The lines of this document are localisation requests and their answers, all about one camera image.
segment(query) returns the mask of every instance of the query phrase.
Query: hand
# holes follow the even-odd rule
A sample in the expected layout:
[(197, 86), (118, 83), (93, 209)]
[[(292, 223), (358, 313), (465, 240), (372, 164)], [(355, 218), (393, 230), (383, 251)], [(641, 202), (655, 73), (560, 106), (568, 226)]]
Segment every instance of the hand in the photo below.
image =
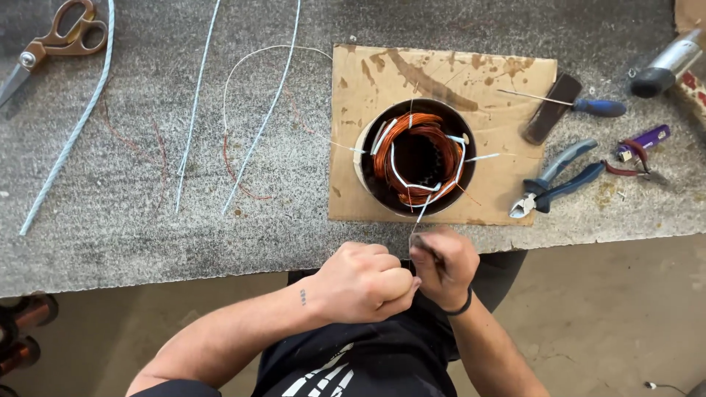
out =
[(454, 312), (468, 299), (468, 285), (476, 274), (480, 257), (469, 239), (450, 227), (437, 227), (433, 232), (419, 233), (445, 263), (437, 267), (430, 253), (418, 247), (409, 250), (409, 257), (421, 278), (421, 291), (442, 310)]
[(420, 283), (384, 246), (346, 242), (297, 288), (302, 302), (325, 321), (350, 324), (382, 321), (409, 309)]

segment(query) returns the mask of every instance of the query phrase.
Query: concrete floor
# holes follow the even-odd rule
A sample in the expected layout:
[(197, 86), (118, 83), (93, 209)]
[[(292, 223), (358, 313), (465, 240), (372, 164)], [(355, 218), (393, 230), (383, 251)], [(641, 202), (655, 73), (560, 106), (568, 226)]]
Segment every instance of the concrete floor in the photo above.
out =
[[(118, 396), (180, 328), (276, 290), (284, 273), (57, 295), (59, 318), (32, 332), (42, 359), (2, 379), (20, 395)], [(678, 396), (706, 378), (706, 235), (532, 251), (496, 311), (552, 394)], [(249, 395), (257, 360), (222, 389)], [(475, 395), (460, 362), (449, 373)]]

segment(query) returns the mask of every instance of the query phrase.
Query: screwdriver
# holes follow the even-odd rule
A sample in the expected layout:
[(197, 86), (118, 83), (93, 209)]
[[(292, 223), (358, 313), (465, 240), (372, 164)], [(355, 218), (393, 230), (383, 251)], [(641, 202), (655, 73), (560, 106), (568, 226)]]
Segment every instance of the screwdriver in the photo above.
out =
[(553, 100), (553, 99), (549, 99), (549, 98), (545, 98), (545, 97), (538, 97), (538, 96), (532, 95), (532, 94), (518, 93), (517, 91), (501, 90), (501, 89), (498, 89), (498, 91), (502, 91), (502, 92), (508, 93), (508, 94), (521, 95), (523, 97), (530, 97), (530, 98), (539, 99), (539, 100), (548, 100), (549, 102), (561, 103), (562, 105), (571, 106), (571, 109), (574, 112), (584, 112), (584, 113), (591, 114), (592, 116), (598, 116), (598, 117), (620, 117), (628, 111), (628, 109), (625, 107), (625, 105), (623, 105), (620, 102), (613, 101), (613, 100), (577, 99), (576, 102), (570, 103), (570, 102), (564, 102), (561, 100)]

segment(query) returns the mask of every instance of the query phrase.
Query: scissor pivot screw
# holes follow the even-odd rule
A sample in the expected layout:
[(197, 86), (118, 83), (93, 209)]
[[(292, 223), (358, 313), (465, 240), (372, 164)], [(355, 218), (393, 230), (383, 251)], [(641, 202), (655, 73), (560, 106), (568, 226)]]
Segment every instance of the scissor pivot screw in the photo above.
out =
[(32, 54), (31, 52), (23, 52), (20, 54), (20, 62), (22, 63), (22, 66), (25, 68), (31, 68), (32, 66), (35, 65), (35, 62), (37, 59), (35, 58), (35, 55)]

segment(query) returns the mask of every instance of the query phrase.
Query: scissors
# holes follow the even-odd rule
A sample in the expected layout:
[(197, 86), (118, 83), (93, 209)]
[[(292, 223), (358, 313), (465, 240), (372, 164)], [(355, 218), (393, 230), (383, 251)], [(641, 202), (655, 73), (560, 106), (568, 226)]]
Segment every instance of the scissors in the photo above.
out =
[[(66, 35), (60, 35), (57, 30), (66, 12), (74, 5), (82, 4), (84, 12), (76, 21)], [(68, 0), (59, 7), (54, 16), (52, 29), (44, 37), (36, 37), (22, 51), (17, 66), (12, 70), (12, 74), (0, 87), (0, 107), (2, 107), (10, 96), (17, 91), (22, 83), (27, 80), (32, 72), (47, 55), (90, 55), (100, 51), (108, 40), (108, 28), (100, 20), (93, 20), (95, 9), (91, 0)], [(91, 30), (100, 30), (103, 38), (100, 43), (92, 48), (87, 48), (83, 39)]]

